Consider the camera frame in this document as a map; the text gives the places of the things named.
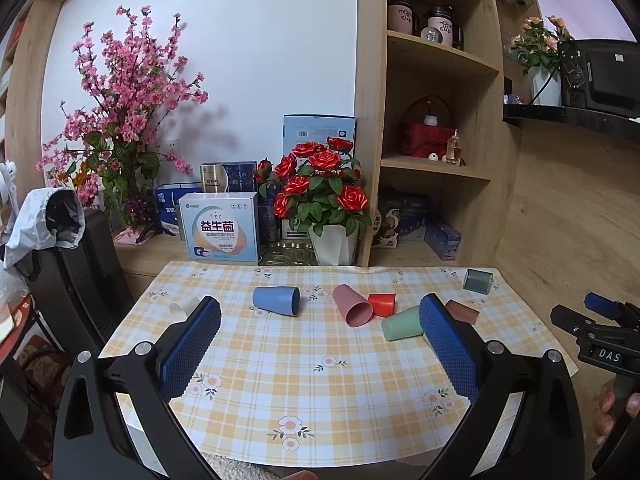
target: yellow checkered tablecloth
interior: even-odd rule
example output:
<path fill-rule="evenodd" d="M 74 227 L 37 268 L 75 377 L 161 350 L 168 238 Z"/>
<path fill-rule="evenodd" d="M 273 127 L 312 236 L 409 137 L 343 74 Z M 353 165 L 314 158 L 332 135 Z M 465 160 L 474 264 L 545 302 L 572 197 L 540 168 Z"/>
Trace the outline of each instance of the yellow checkered tablecloth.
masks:
<path fill-rule="evenodd" d="M 435 292 L 480 311 L 476 330 L 518 354 L 560 349 L 533 311 L 496 269 L 487 295 L 462 289 L 466 269 L 452 267 L 245 267 L 171 262 L 151 283 L 102 356 L 155 342 L 171 323 L 169 304 L 209 295 L 222 326 L 184 395 L 170 405 L 202 452 L 268 465 L 322 467 L 382 462 L 440 448 L 468 400 L 456 395 L 421 337 L 386 342 L 374 317 L 350 328 L 331 293 L 348 283 L 365 297 L 395 292 L 396 312 Z M 297 317 L 254 310 L 256 286 L 295 285 Z M 511 396 L 502 420 L 515 415 Z M 130 400 L 126 423 L 142 429 Z"/>

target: white flower pot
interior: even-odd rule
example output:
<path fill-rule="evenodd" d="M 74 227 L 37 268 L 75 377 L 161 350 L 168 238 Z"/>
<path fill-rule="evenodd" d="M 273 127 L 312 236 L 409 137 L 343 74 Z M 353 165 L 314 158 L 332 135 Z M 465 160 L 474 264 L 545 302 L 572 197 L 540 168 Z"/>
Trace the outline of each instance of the white flower pot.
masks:
<path fill-rule="evenodd" d="M 316 235 L 313 226 L 309 228 L 309 238 L 314 246 L 316 260 L 321 266 L 344 266 L 353 263 L 356 245 L 358 243 L 358 230 L 351 235 L 341 225 L 325 225 L 322 236 Z"/>
<path fill-rule="evenodd" d="M 531 83 L 531 97 L 540 92 L 540 89 L 545 85 L 546 80 L 549 79 L 549 71 L 540 66 L 535 66 L 529 69 L 529 81 Z M 533 101 L 535 105 L 541 106 L 562 106 L 562 86 L 560 83 L 560 71 L 557 70 L 552 77 L 549 84 Z"/>

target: potted plant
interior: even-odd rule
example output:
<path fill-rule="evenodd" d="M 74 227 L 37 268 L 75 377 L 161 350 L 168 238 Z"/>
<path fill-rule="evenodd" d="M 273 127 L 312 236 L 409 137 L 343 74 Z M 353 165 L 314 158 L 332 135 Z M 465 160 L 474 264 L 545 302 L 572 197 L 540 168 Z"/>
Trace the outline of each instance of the potted plant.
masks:
<path fill-rule="evenodd" d="M 83 206 L 93 204 L 101 183 L 104 205 L 108 210 L 115 208 L 129 227 L 120 236 L 123 242 L 135 240 L 137 232 L 153 221 L 155 206 L 145 195 L 152 189 L 160 161 L 171 161 L 181 172 L 192 173 L 183 158 L 152 149 L 160 124 L 181 102 L 202 104 L 208 99 L 200 89 L 201 73 L 190 81 L 181 75 L 188 60 L 177 55 L 180 14 L 174 14 L 167 44 L 160 44 L 150 34 L 151 7 L 140 12 L 139 22 L 130 9 L 119 6 L 116 10 L 129 23 L 123 41 L 116 40 L 110 30 L 100 38 L 107 67 L 104 74 L 98 73 L 95 63 L 94 24 L 84 24 L 84 34 L 72 50 L 78 55 L 82 88 L 96 106 L 67 114 L 62 101 L 65 129 L 43 144 L 37 164 L 50 186 L 73 187 Z M 60 148 L 63 140 L 65 147 Z"/>
<path fill-rule="evenodd" d="M 273 168 L 268 160 L 258 165 L 258 191 L 263 197 L 271 187 L 276 195 L 276 216 L 288 219 L 296 231 L 308 232 L 318 264 L 351 265 L 358 241 L 371 225 L 365 213 L 369 199 L 358 185 L 360 170 L 350 155 L 350 140 L 328 137 L 298 144 Z"/>
<path fill-rule="evenodd" d="M 534 104 L 561 106 L 558 42 L 573 37 L 562 18 L 549 16 L 548 20 L 556 28 L 555 33 L 546 28 L 540 18 L 525 20 L 522 34 L 511 39 L 511 55 L 524 67 L 524 73 L 529 74 L 532 97 L 540 93 Z"/>

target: black cable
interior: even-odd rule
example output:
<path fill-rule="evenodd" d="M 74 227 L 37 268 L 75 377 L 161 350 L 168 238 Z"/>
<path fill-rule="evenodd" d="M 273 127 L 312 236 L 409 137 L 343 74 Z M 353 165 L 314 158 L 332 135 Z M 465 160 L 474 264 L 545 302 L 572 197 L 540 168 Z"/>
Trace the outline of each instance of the black cable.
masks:
<path fill-rule="evenodd" d="M 560 53 L 560 57 L 558 58 L 558 63 L 556 64 L 556 66 L 554 67 L 553 71 L 551 72 L 551 74 L 549 74 L 549 78 L 546 80 L 546 83 L 544 84 L 544 86 L 538 91 L 538 93 L 536 94 L 536 96 L 528 103 L 528 105 L 532 105 L 533 101 L 535 101 L 540 94 L 542 94 L 542 92 L 544 91 L 544 89 L 546 88 L 546 86 L 549 84 L 549 82 L 553 79 L 554 74 L 558 71 L 558 69 L 560 68 L 560 62 L 562 61 L 562 58 L 564 57 L 564 53 L 566 51 L 563 50 Z"/>

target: silver bolt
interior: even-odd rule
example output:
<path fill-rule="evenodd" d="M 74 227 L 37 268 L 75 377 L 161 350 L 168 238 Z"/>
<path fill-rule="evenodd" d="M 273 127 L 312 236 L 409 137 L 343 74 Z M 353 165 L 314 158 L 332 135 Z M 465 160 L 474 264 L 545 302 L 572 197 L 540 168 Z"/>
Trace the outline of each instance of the silver bolt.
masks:
<path fill-rule="evenodd" d="M 85 363 L 89 359 L 91 359 L 91 352 L 89 352 L 88 350 L 83 350 L 78 354 L 78 362 L 79 363 Z"/>
<path fill-rule="evenodd" d="M 499 341 L 489 341 L 486 349 L 492 354 L 498 355 L 504 352 L 504 345 Z"/>
<path fill-rule="evenodd" d="M 558 350 L 550 350 L 547 357 L 549 357 L 549 360 L 552 363 L 559 363 L 562 361 L 562 354 Z"/>
<path fill-rule="evenodd" d="M 151 352 L 151 343 L 145 341 L 136 345 L 136 354 L 147 355 L 149 352 Z"/>

